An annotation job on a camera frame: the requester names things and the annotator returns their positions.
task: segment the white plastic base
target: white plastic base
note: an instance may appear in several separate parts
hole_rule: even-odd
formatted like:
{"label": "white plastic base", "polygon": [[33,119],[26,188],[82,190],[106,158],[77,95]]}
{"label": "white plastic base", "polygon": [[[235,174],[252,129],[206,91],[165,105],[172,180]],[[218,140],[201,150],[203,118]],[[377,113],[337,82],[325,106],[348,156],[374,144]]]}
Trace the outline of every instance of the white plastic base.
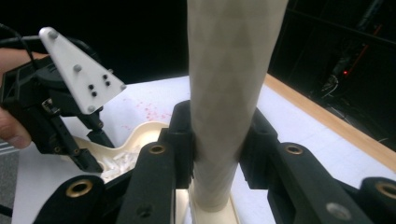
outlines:
{"label": "white plastic base", "polygon": [[136,164],[140,149],[151,142],[156,142],[162,128],[168,125],[149,121],[137,126],[121,147],[104,147],[91,141],[75,137],[81,148],[87,148],[102,166],[102,179],[108,181],[130,171]]}
{"label": "white plastic base", "polygon": [[193,184],[190,185],[190,205],[192,222],[194,224],[239,224],[239,217],[236,213],[236,209],[233,203],[233,196],[230,194],[230,198],[225,207],[218,212],[207,212],[203,210],[194,200],[193,195]]}
{"label": "white plastic base", "polygon": [[176,224],[185,224],[189,220],[190,213],[189,192],[186,189],[176,190]]}

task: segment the mounting plate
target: mounting plate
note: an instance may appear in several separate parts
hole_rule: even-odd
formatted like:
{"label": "mounting plate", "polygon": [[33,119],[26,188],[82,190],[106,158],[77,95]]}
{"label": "mounting plate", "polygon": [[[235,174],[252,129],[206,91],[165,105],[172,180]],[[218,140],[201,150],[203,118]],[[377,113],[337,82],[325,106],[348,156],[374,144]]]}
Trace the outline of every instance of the mounting plate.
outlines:
{"label": "mounting plate", "polygon": [[39,32],[49,56],[83,114],[91,114],[126,85],[51,27]]}

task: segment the screw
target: screw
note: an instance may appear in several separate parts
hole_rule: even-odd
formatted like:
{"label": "screw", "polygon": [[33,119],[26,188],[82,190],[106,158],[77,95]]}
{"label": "screw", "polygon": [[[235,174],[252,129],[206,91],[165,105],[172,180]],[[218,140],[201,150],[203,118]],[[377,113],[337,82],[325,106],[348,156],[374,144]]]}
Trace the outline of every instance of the screw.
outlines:
{"label": "screw", "polygon": [[60,148],[60,147],[56,147],[56,148],[54,148],[53,150],[55,151],[55,153],[61,152],[61,148]]}
{"label": "screw", "polygon": [[89,179],[80,179],[72,183],[66,190],[66,196],[69,198],[78,198],[88,193],[92,189],[92,182]]}
{"label": "screw", "polygon": [[79,72],[79,71],[82,70],[82,67],[81,67],[81,65],[76,64],[76,65],[73,66],[73,70],[74,70],[75,72]]}
{"label": "screw", "polygon": [[154,208],[151,204],[149,203],[143,203],[140,204],[137,209],[136,209],[136,214],[139,218],[147,218],[152,215]]}
{"label": "screw", "polygon": [[349,210],[339,203],[327,203],[326,209],[330,214],[338,219],[345,221],[352,219],[352,215]]}
{"label": "screw", "polygon": [[295,147],[295,146],[287,146],[287,147],[285,147],[285,149],[287,152],[289,152],[290,154],[294,154],[294,155],[300,155],[304,152],[302,148]]}
{"label": "screw", "polygon": [[150,148],[148,151],[151,154],[161,154],[161,153],[165,152],[165,147],[163,147],[163,146],[154,146],[154,147]]}
{"label": "screw", "polygon": [[49,38],[51,38],[51,39],[56,39],[56,38],[58,38],[58,36],[59,36],[59,33],[58,33],[58,32],[56,32],[56,31],[49,31]]}
{"label": "screw", "polygon": [[90,112],[94,112],[95,111],[95,106],[94,105],[90,105],[90,106],[88,106],[88,111],[90,111]]}
{"label": "screw", "polygon": [[383,195],[396,200],[396,185],[379,181],[375,183],[375,188]]}

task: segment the black cable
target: black cable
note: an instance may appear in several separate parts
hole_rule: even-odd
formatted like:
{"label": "black cable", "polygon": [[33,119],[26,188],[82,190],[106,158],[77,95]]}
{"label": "black cable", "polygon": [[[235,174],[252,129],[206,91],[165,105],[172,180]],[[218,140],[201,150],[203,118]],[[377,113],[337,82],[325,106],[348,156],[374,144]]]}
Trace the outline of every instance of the black cable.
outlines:
{"label": "black cable", "polygon": [[360,32],[356,29],[352,29],[352,28],[349,28],[349,27],[346,27],[343,25],[333,23],[333,22],[325,21],[320,18],[311,16],[308,14],[304,14],[304,13],[296,11],[296,10],[286,9],[286,12],[288,13],[288,15],[294,16],[295,18],[313,22],[314,24],[318,25],[317,26],[318,28],[333,29],[333,30],[339,31],[345,35],[349,35],[349,36],[358,38],[358,39],[360,39],[364,42],[367,42],[367,43],[375,44],[378,46],[383,46],[383,47],[393,49],[393,50],[396,49],[396,42],[393,42],[391,40],[387,40],[387,39],[378,37],[376,35],[368,35],[366,33]]}
{"label": "black cable", "polygon": [[[93,48],[91,48],[91,46],[89,46],[88,44],[86,44],[85,42],[83,42],[82,40],[79,39],[75,39],[73,37],[66,37],[70,42],[72,42],[73,44],[75,44],[76,46],[78,46],[79,48],[81,48],[83,51],[85,51],[86,53],[92,55],[97,55],[97,53],[93,50]],[[40,36],[38,35],[28,35],[28,36],[23,36],[22,40],[25,42],[30,42],[30,41],[41,41]],[[1,39],[0,40],[0,48],[2,47],[9,47],[10,45],[16,44],[20,42],[20,40],[17,37],[11,37],[11,38],[7,38],[7,39]]]}
{"label": "black cable", "polygon": [[20,41],[20,43],[23,45],[24,49],[26,50],[27,54],[29,55],[29,58],[30,58],[30,61],[32,62],[33,67],[35,69],[38,69],[38,66],[35,63],[35,58],[33,57],[33,52],[29,49],[29,46],[27,45],[27,43],[22,39],[22,36],[15,30],[9,28],[8,26],[6,26],[2,23],[0,23],[0,28],[12,33],[13,35],[15,35],[15,37],[18,38],[18,40]]}
{"label": "black cable", "polygon": [[12,217],[12,208],[5,207],[2,204],[0,204],[0,214],[6,217]]}

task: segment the table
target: table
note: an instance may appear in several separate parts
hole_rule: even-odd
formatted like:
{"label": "table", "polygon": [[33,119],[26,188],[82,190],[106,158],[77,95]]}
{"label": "table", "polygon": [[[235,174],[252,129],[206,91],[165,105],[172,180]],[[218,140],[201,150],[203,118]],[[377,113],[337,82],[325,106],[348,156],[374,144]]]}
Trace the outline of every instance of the table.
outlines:
{"label": "table", "polygon": [[[116,147],[139,124],[168,123],[175,104],[190,99],[189,77],[128,85],[104,106],[101,120]],[[337,178],[358,188],[363,178],[383,176],[396,180],[396,153],[315,105],[298,92],[267,76],[257,107],[278,132],[281,142],[310,149]],[[85,138],[87,130],[77,119],[64,118],[70,132]],[[85,175],[60,156],[41,155],[32,144],[20,153],[13,224],[31,223],[42,204],[65,180]],[[266,190],[251,190],[238,168],[232,195],[241,223],[275,223]],[[186,216],[183,223],[191,223]]]}

